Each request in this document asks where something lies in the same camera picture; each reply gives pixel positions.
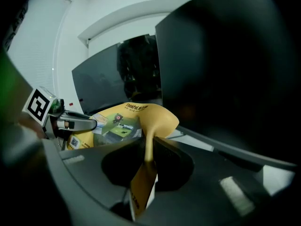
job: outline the dark monitor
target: dark monitor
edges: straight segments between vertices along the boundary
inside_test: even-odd
[[[163,106],[181,131],[248,161],[296,166],[300,62],[272,0],[192,0],[156,36]]]
[[[84,114],[132,101],[161,103],[155,36],[143,35],[104,49],[73,71]]]

